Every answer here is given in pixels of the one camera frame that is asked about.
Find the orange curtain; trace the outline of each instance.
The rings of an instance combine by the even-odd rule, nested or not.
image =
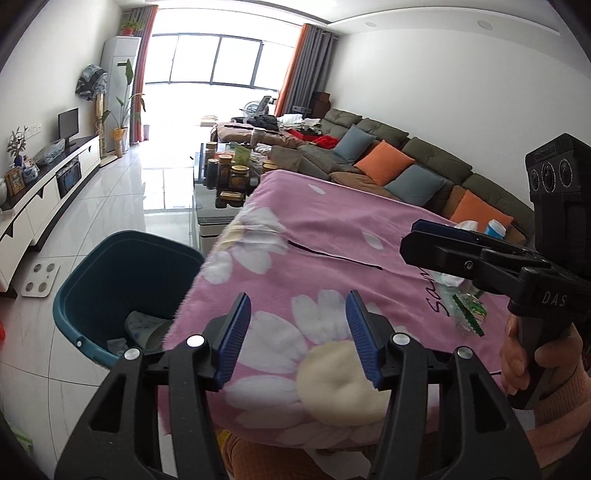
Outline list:
[[[283,86],[281,87],[279,98],[277,99],[277,104],[275,105],[275,116],[282,116],[284,113],[283,110],[285,109],[285,100],[287,98],[288,92],[291,89],[291,85],[293,84],[294,72],[296,70],[296,65],[298,59],[300,58],[301,51],[304,46],[304,40],[309,28],[310,24],[308,23],[304,24],[301,28],[300,38],[298,38],[297,44],[295,44],[294,54],[291,57],[290,66],[288,67],[287,73],[285,74],[285,80],[283,80]]]

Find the tv screen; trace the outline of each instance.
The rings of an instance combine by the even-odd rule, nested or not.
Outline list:
[[[78,109],[74,108],[69,112],[60,113],[57,117],[58,131],[60,138],[66,139],[66,146],[69,147],[70,137],[78,134]]]

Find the picture frame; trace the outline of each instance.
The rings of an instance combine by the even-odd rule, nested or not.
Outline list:
[[[19,167],[14,167],[8,170],[4,178],[8,187],[8,193],[11,197],[14,197],[25,188],[25,181],[22,178],[22,172]]]

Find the window frame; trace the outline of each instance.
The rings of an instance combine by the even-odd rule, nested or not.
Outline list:
[[[186,80],[186,81],[173,81],[172,80],[174,61],[175,61],[176,55],[177,55],[178,40],[180,39],[180,37],[185,36],[185,35],[190,35],[193,37],[217,37],[218,38],[216,55],[215,55],[215,58],[213,59],[212,74],[210,75],[208,82],[205,82],[205,81],[204,82],[197,82],[197,81],[189,81],[189,80]],[[220,35],[220,34],[212,34],[212,33],[156,33],[156,34],[152,35],[152,37],[177,37],[177,44],[174,47],[173,62],[170,67],[170,73],[168,74],[168,81],[165,80],[162,82],[145,82],[146,85],[173,85],[176,83],[195,83],[195,84],[199,84],[199,85],[220,85],[220,86],[225,86],[225,87],[240,87],[240,88],[248,88],[248,89],[252,89],[252,90],[264,90],[267,92],[279,92],[279,90],[277,90],[277,89],[255,86],[256,74],[258,73],[259,64],[261,62],[263,48],[266,43],[276,44],[276,42],[267,42],[267,41],[259,40],[257,38],[239,37],[237,35]],[[216,71],[217,58],[219,57],[220,48],[222,46],[222,40],[224,38],[237,38],[238,40],[247,40],[247,41],[258,42],[259,50],[258,50],[258,54],[256,55],[255,65],[254,65],[254,68],[252,71],[251,82],[249,85],[245,85],[242,83],[225,83],[225,82],[214,82],[213,81],[213,76]]]

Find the blue-gray cushion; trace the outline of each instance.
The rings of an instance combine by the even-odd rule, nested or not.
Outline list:
[[[367,134],[356,126],[352,126],[345,133],[343,139],[334,147],[333,152],[348,164],[353,165],[374,140],[374,135]]]
[[[403,202],[422,207],[444,183],[445,179],[436,173],[419,165],[411,165],[384,188]]]

